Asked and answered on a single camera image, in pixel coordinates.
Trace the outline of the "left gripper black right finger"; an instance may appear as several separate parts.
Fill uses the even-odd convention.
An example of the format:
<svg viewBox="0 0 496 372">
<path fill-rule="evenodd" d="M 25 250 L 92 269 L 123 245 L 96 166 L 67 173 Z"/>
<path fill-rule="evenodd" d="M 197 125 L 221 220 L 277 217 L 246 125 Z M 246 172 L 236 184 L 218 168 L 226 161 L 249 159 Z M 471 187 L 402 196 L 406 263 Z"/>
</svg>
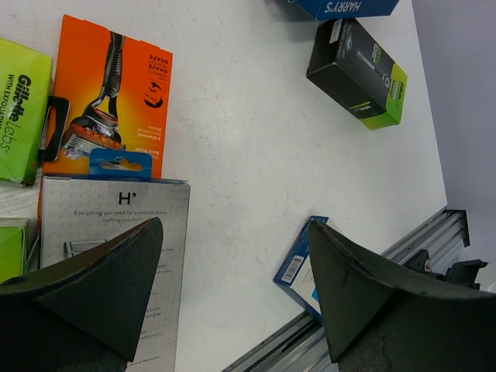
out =
<svg viewBox="0 0 496 372">
<path fill-rule="evenodd" d="M 309 253 L 341 371 L 493 371 L 495 296 L 403 267 L 321 222 Z"/>
</svg>

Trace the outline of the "grey Harry's box blue razor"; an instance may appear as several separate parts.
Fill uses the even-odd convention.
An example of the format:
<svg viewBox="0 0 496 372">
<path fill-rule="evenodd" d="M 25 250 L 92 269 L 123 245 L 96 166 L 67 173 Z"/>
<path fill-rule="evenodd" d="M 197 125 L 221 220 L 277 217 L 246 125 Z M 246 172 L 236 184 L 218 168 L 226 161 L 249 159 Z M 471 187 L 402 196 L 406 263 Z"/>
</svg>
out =
<svg viewBox="0 0 496 372">
<path fill-rule="evenodd" d="M 88 174 L 47 172 L 40 188 L 40 266 L 76 257 L 158 218 L 160 259 L 129 371 L 175 368 L 190 187 L 151 177 L 144 153 L 96 150 Z"/>
</svg>

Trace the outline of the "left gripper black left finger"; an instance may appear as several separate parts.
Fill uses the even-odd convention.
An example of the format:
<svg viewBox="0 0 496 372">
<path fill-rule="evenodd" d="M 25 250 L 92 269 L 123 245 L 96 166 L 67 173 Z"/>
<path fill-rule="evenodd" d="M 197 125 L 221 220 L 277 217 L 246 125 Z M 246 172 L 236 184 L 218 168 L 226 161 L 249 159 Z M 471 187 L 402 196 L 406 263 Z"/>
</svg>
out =
<svg viewBox="0 0 496 372">
<path fill-rule="evenodd" d="M 124 371 L 162 250 L 158 218 L 1 284 L 3 371 Z"/>
</svg>

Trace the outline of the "small orange Gillette razor box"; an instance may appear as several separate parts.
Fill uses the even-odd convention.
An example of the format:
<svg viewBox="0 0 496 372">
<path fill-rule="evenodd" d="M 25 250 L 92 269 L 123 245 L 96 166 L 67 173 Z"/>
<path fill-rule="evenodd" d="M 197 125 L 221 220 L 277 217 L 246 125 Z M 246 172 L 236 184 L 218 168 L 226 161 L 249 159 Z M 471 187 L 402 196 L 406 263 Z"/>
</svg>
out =
<svg viewBox="0 0 496 372">
<path fill-rule="evenodd" d="M 64 15 L 43 174 L 87 174 L 95 149 L 146 153 L 162 175 L 174 55 Z"/>
</svg>

